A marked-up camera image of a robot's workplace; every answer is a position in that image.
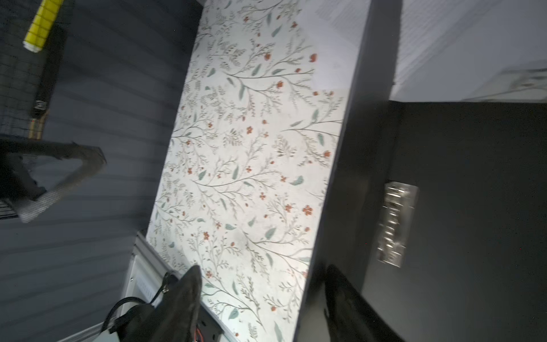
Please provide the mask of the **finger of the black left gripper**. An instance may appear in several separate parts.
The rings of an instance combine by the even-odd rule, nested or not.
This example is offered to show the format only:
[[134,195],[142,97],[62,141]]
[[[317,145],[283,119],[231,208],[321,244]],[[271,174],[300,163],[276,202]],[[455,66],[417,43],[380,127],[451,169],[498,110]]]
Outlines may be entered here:
[[[25,155],[56,160],[79,160],[81,165],[52,189],[38,186],[25,168]],[[60,202],[81,183],[96,175],[107,164],[98,147],[37,141],[1,135],[1,219],[17,217],[23,223],[36,219]]]

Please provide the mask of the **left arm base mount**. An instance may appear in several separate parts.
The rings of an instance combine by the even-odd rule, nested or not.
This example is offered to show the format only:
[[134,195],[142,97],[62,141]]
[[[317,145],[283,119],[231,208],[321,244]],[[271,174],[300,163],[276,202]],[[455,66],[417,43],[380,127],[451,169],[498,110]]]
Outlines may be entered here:
[[[101,326],[101,331],[95,340],[123,341],[123,338],[144,322],[162,301],[164,294],[169,292],[180,279],[181,277],[176,272],[167,272],[151,300],[145,301],[135,296],[129,296],[116,302],[108,312]],[[193,341],[218,341],[222,334],[222,329],[204,310],[200,300],[195,339]]]

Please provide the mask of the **black file folder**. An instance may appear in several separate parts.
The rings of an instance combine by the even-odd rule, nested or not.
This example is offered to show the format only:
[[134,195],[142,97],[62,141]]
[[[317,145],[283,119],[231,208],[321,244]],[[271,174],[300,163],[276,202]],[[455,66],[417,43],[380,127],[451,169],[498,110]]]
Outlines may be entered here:
[[[332,341],[334,265],[403,341],[545,341],[546,67],[393,101],[404,1],[369,2],[294,340]],[[419,188],[401,268],[377,259],[389,182]]]

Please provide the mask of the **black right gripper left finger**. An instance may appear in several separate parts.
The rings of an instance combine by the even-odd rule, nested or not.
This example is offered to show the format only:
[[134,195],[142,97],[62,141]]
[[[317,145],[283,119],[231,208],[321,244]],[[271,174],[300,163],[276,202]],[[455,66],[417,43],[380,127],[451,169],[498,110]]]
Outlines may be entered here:
[[193,341],[200,307],[200,266],[188,269],[152,313],[123,341]]

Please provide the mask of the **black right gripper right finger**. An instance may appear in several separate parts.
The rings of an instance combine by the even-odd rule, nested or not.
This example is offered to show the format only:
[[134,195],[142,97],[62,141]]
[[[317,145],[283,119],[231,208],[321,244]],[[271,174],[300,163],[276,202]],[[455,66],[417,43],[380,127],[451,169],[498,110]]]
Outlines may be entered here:
[[326,269],[325,295],[330,340],[403,342],[334,265]]

